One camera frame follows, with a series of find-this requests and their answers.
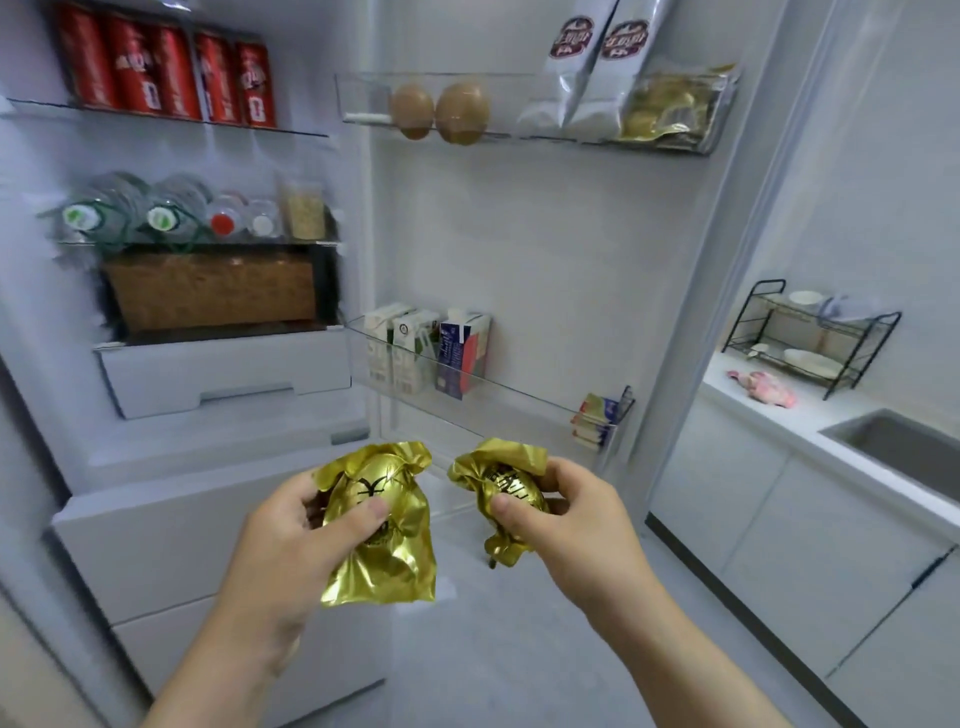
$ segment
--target stainless steel sink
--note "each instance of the stainless steel sink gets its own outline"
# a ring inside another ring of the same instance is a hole
[[[881,409],[822,434],[960,503],[960,442],[942,432]]]

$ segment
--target egg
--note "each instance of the egg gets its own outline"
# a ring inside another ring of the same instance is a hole
[[[490,98],[475,83],[448,86],[437,102],[437,130],[444,140],[465,147],[476,144],[490,124]]]
[[[390,116],[408,139],[423,139],[433,127],[433,97],[419,84],[407,84],[390,96]]]

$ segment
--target gold foil packet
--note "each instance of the gold foil packet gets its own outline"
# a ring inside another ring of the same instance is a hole
[[[547,513],[546,500],[535,479],[546,473],[546,459],[544,448],[491,438],[458,457],[447,472],[450,480],[477,495],[477,509],[496,528],[484,543],[495,563],[511,567],[524,551],[532,549],[493,517],[491,500],[498,493],[507,493]]]
[[[618,141],[709,154],[738,80],[733,64],[698,73],[661,71],[643,76],[623,115]]]
[[[314,473],[320,492],[330,493],[324,525],[374,496],[390,504],[380,529],[330,574],[321,599],[324,607],[434,600],[437,560],[430,540],[430,506],[414,479],[431,462],[423,443],[367,445]]]

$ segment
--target refrigerator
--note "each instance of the refrigerator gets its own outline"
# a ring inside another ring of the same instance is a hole
[[[716,149],[700,156],[499,133],[459,146],[345,122],[397,78],[459,74],[495,105],[522,106],[571,2],[123,3],[261,36],[279,131],[72,108],[49,7],[2,2],[0,355],[71,494],[54,530],[151,692],[202,622],[244,514],[284,476],[367,442],[430,448],[421,486],[434,517],[471,507],[445,481],[453,458],[502,437],[594,469],[639,527],[838,28],[866,5],[676,0],[653,54],[742,73]],[[186,171],[250,195],[278,176],[322,181],[339,235],[318,248],[338,271],[338,320],[116,341],[96,253],[51,233],[71,189],[115,170],[148,182]],[[397,301],[492,317],[485,376],[461,399],[372,376],[378,344],[362,316]],[[585,396],[616,400],[627,386],[636,402],[606,445],[576,442]],[[266,724],[384,679],[390,629],[389,610],[370,605],[318,613]]]

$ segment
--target tiled floor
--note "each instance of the tiled floor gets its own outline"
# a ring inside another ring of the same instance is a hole
[[[626,670],[536,556],[487,568],[488,531],[475,512],[434,524],[438,601],[397,610],[393,674],[296,728],[653,726]],[[674,598],[798,728],[836,725],[656,536],[642,542]]]

